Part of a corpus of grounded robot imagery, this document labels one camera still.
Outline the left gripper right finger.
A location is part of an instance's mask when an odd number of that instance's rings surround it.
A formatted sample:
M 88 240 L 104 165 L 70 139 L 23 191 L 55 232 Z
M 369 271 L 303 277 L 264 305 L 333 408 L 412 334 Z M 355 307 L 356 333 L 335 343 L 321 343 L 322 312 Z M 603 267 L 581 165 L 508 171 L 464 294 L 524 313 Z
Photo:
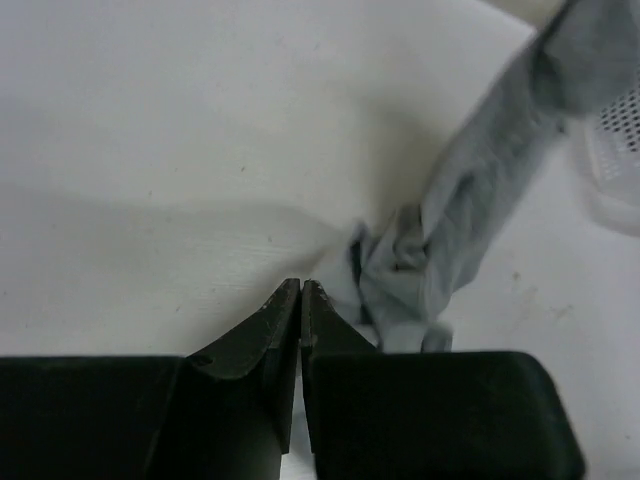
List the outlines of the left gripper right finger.
M 529 354 L 384 354 L 308 281 L 301 360 L 321 479 L 585 476 L 556 386 Z

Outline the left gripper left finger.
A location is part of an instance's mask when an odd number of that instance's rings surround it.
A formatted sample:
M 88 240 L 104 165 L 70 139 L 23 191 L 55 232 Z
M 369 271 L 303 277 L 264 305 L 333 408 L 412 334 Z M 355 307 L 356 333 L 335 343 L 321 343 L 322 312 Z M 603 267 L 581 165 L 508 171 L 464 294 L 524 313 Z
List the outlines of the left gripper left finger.
M 5 357 L 5 479 L 276 479 L 290 446 L 300 283 L 184 357 Z

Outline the grey tank top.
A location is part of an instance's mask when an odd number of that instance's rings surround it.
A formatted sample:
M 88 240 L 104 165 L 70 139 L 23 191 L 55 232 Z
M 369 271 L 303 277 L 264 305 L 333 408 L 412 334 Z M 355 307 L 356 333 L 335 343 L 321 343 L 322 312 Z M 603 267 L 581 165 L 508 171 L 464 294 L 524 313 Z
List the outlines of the grey tank top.
M 419 202 L 350 246 L 358 331 L 386 353 L 447 351 L 439 322 L 568 122 L 630 85 L 639 54 L 635 1 L 567 1 L 509 62 L 439 155 Z

